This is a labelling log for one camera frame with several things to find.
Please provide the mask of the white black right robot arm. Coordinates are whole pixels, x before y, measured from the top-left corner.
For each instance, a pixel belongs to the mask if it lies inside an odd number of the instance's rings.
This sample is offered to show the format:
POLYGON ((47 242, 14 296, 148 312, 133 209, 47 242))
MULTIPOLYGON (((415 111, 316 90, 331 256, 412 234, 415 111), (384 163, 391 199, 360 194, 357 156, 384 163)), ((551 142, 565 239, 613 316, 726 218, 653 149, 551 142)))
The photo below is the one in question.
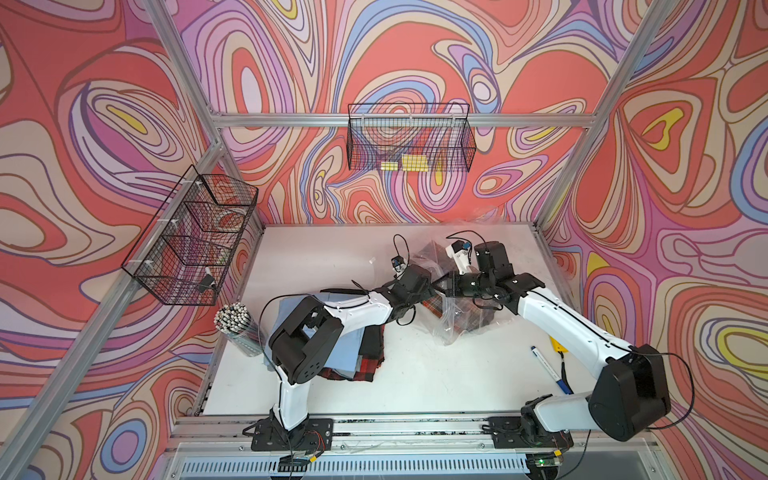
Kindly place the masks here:
POLYGON ((633 346, 598 328, 530 273, 515 272, 498 241, 456 240, 445 249, 456 268, 446 296, 490 301, 554 338, 595 380, 592 390, 541 396, 521 410, 535 438, 545 432, 600 430, 626 442, 671 411, 665 363, 650 345, 633 346))

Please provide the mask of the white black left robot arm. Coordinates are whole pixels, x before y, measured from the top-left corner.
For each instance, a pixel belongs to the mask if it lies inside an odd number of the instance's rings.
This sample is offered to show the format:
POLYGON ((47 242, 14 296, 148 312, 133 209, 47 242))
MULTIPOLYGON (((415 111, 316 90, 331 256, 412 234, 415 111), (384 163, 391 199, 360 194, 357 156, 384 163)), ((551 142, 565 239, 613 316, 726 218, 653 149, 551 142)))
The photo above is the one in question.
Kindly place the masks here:
POLYGON ((398 321, 435 295, 428 270, 409 265, 394 279, 367 290, 336 289, 346 300, 304 296, 268 339, 270 362, 279 378, 271 413, 291 433, 308 418, 311 380, 325 367, 340 338, 371 326, 398 321))

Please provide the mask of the brown multicolour plaid shirt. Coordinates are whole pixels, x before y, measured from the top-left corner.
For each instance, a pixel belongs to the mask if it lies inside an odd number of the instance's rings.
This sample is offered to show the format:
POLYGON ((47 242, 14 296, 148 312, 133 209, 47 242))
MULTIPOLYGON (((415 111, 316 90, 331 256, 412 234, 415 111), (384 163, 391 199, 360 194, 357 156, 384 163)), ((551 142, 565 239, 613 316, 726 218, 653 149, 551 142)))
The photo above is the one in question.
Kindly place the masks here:
MULTIPOLYGON (((445 246, 434 240, 427 243, 413 257, 415 265, 430 271, 432 280, 456 270, 446 255, 445 246)), ((471 299, 446 297, 440 291, 422 305, 430 312, 422 321, 423 327, 444 345, 454 343, 460 336, 480 330, 493 320, 493 313, 477 308, 471 299)))

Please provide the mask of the red black plaid shirt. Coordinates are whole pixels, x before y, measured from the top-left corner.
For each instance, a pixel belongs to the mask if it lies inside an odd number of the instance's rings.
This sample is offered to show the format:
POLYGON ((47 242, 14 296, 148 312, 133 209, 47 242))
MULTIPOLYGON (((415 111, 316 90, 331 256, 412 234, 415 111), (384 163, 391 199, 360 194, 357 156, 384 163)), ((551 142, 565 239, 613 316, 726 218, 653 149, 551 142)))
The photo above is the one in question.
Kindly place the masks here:
POLYGON ((374 380, 375 373, 384 363, 384 361, 384 356, 359 356, 358 365, 356 366, 356 370, 352 373, 351 376, 342 374, 340 371, 330 368, 323 368, 320 371, 319 376, 331 381, 372 382, 374 380))

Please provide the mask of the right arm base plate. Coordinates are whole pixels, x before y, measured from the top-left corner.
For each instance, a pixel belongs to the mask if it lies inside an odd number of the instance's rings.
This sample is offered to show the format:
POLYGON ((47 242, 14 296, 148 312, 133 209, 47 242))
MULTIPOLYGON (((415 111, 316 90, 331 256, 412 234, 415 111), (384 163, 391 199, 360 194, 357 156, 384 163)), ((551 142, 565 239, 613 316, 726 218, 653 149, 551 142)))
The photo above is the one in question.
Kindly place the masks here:
POLYGON ((532 417, 496 416, 489 417, 481 425, 481 431, 491 437, 496 449, 548 449, 569 450, 573 439, 564 431, 548 432, 532 417))

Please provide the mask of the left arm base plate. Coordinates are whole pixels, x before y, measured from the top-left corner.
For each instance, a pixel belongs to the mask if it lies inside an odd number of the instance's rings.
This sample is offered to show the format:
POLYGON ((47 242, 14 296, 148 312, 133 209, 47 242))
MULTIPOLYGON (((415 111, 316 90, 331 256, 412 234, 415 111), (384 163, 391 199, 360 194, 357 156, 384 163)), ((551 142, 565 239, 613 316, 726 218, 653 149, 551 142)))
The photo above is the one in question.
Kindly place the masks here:
POLYGON ((260 419, 245 427, 242 434, 251 439, 256 452, 289 451, 316 453, 332 447, 334 421, 309 417, 293 430, 284 429, 276 418, 260 419))

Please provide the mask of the light blue shirt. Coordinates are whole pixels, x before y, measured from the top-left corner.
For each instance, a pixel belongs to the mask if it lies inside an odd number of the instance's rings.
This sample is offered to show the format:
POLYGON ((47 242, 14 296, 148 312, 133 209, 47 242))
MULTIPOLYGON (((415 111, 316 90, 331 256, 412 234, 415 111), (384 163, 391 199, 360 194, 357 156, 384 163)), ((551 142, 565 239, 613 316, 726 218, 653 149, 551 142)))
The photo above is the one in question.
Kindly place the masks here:
MULTIPOLYGON (((342 293, 319 292, 315 296, 323 302, 343 302, 354 300, 361 302, 360 295, 342 293)), ((288 314, 299 304, 303 296, 290 296, 279 300, 277 317, 270 333, 274 333, 287 318, 288 314)), ((358 373, 361 363, 360 348, 362 346, 364 330, 356 330, 339 338, 330 356, 326 360, 324 369, 319 373, 326 379, 338 379, 352 381, 358 373)))

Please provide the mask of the clear plastic vacuum bag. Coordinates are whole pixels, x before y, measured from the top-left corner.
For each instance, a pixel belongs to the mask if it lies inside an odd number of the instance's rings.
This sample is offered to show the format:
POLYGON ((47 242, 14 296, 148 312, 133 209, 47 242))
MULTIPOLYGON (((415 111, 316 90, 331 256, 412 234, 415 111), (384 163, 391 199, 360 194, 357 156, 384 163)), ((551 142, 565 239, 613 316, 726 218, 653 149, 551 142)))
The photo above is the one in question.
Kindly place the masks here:
POLYGON ((450 273, 459 270, 454 256, 460 257, 468 273, 478 273, 477 253, 490 238, 485 225, 476 221, 443 224, 439 231, 417 236, 418 249, 411 254, 410 262, 426 269, 438 282, 438 290, 417 306, 416 328, 439 345, 449 346, 462 336, 501 323, 502 307, 488 296, 473 300, 444 295, 451 286, 450 273))

